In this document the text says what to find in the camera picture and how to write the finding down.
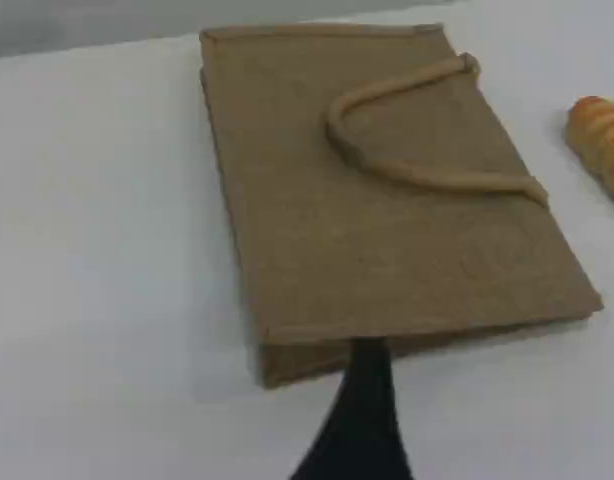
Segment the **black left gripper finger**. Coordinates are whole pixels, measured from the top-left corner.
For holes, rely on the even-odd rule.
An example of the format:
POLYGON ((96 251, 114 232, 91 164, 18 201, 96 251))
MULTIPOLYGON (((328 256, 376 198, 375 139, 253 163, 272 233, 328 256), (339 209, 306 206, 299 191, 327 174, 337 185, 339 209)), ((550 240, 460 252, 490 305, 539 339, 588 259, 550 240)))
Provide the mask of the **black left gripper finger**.
POLYGON ((383 339, 353 339, 340 388, 294 479, 412 479, 383 339))

